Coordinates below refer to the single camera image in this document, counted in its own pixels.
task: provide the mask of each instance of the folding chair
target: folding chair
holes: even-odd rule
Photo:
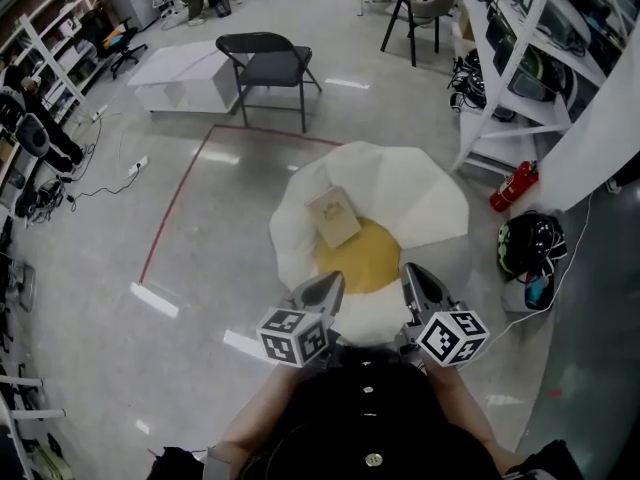
[[[302,133],[306,133],[307,125],[304,113],[304,84],[315,84],[318,91],[322,87],[309,71],[311,49],[306,46],[294,46],[287,38],[271,32],[250,32],[247,34],[228,34],[216,40],[218,49],[233,61],[236,76],[240,108],[244,125],[249,126],[246,108],[271,108],[276,110],[300,111],[302,116]],[[244,64],[233,54],[254,54]],[[304,80],[305,71],[311,81]],[[265,105],[246,105],[245,87],[300,87],[300,108],[271,107]]]

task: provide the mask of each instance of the red fire extinguisher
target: red fire extinguisher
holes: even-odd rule
[[[520,167],[489,198],[491,207],[497,212],[505,211],[536,181],[538,181],[536,162],[522,162]]]

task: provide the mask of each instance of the concrete floor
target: concrete floor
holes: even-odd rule
[[[420,62],[412,68],[402,25],[389,45],[395,54],[381,53],[388,17],[372,11],[358,18],[356,10],[356,0],[245,0],[228,18],[166,32],[157,24],[138,40],[151,47],[146,58],[158,47],[230,31],[280,32],[313,49],[310,67],[321,84],[338,78],[370,86],[323,84],[321,97],[310,89],[309,137],[416,146],[449,169],[459,137],[448,76],[441,74],[450,66],[450,40],[435,57],[433,31],[420,30]],[[117,188],[121,173],[143,155],[150,165],[117,196],[81,198],[75,212],[65,202],[49,223],[15,232],[16,256],[38,271],[38,299],[30,315],[14,312],[21,342],[14,357],[29,354],[32,372],[45,379],[46,404],[66,409],[67,418],[50,428],[80,480],[144,478],[153,461],[148,449],[214,444],[267,377],[267,364],[223,344],[222,336],[227,329],[253,336],[265,307],[283,295],[268,222],[291,166],[332,147],[214,127],[240,124],[239,115],[149,115],[126,87],[134,70],[116,81],[105,75],[90,91],[90,109],[109,106],[95,157],[69,192]],[[295,90],[272,96],[276,104],[297,104]],[[81,117],[76,112],[72,121]],[[295,114],[256,110],[249,119],[253,126],[299,130]],[[85,144],[97,132],[97,124],[75,131]],[[205,140],[143,280],[180,308],[171,319],[133,297],[129,286],[140,280],[160,223]],[[45,168],[39,176],[49,174]],[[469,200],[468,240],[436,244],[428,266],[497,335],[506,325],[495,266],[502,217],[490,209],[490,189],[477,176],[455,179]],[[544,317],[528,322],[464,370],[507,448],[515,449],[529,419],[551,325]]]

